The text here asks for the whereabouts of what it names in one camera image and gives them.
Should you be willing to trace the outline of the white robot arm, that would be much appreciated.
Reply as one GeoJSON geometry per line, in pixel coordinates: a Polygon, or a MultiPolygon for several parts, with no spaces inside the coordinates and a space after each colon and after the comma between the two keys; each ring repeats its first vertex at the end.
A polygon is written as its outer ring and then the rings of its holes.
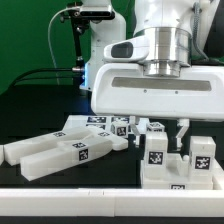
{"type": "Polygon", "coordinates": [[[224,121],[224,66],[204,53],[220,0],[136,0],[128,40],[104,48],[96,114],[224,121]]]}

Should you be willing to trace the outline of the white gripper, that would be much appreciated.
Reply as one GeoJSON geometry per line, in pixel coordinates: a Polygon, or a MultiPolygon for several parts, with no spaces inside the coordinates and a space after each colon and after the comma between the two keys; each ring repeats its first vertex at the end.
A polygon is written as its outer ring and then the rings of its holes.
{"type": "Polygon", "coordinates": [[[224,68],[192,66],[178,78],[146,76],[139,64],[110,63],[98,71],[92,90],[97,115],[131,115],[129,125],[140,146],[138,117],[179,119],[176,147],[190,120],[224,121],[224,68]]]}

